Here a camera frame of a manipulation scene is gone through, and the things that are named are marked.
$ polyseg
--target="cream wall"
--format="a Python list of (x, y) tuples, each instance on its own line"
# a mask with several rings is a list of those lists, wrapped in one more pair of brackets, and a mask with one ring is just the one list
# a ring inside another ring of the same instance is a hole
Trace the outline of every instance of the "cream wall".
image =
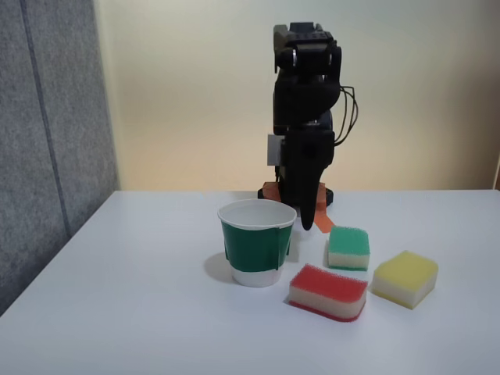
[(122, 188), (272, 180), (272, 29), (307, 20), (338, 39), (341, 82), (360, 108), (323, 175), (330, 188), (489, 188), (500, 149), (495, 3), (95, 0)]

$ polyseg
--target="yellow sponge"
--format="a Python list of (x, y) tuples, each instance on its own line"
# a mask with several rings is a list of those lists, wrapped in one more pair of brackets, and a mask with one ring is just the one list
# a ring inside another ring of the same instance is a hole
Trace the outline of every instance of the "yellow sponge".
[(437, 278), (435, 261), (412, 252), (402, 252), (375, 270), (372, 293), (415, 309), (434, 289)]

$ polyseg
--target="cup rim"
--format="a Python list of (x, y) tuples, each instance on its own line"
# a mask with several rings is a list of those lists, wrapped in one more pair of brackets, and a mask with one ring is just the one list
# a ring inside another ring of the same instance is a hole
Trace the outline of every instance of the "cup rim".
[[(232, 209), (232, 208), (237, 208), (239, 206), (245, 206), (245, 205), (248, 205), (249, 203), (251, 204), (251, 202), (258, 202), (260, 205), (274, 205), (276, 207), (280, 207), (280, 209), (286, 209), (289, 211), (290, 214), (292, 214), (293, 217), (292, 217), (292, 219), (290, 219), (286, 222), (283, 222), (283, 223), (268, 224), (268, 225), (239, 224), (239, 223), (229, 221), (223, 217), (224, 211), (226, 211), (228, 209)], [(242, 199), (239, 201), (235, 201), (235, 202), (229, 203), (227, 205), (224, 205), (223, 207), (220, 207), (218, 212), (217, 212), (217, 216), (219, 217), (220, 221), (222, 221), (223, 223), (231, 225), (232, 227), (243, 229), (243, 230), (264, 230), (264, 229), (270, 229), (270, 228), (280, 228), (281, 229), (281, 228), (286, 228), (286, 227), (293, 225), (293, 223), (297, 219), (297, 211), (295, 211), (294, 208), (290, 207), (289, 205), (285, 205), (282, 202), (273, 201), (271, 199), (250, 198), (250, 199)]]

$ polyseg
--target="sponge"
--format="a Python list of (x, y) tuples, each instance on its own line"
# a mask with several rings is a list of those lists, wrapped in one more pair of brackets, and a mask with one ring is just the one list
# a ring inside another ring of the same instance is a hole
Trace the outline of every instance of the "sponge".
[(331, 228), (328, 266), (340, 270), (366, 271), (369, 261), (370, 244), (367, 232), (358, 228)]
[(372, 292), (408, 309), (415, 309), (434, 289), (437, 278), (435, 261), (412, 252), (402, 252), (378, 266), (373, 274)]
[(290, 283), (288, 303), (341, 322), (358, 319), (368, 283), (306, 264)]

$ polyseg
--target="red sponge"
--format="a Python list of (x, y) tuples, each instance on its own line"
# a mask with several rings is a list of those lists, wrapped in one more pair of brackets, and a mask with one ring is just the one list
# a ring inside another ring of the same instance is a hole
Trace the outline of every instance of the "red sponge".
[(341, 322), (358, 319), (367, 281), (344, 277), (306, 264), (290, 283), (289, 304)]

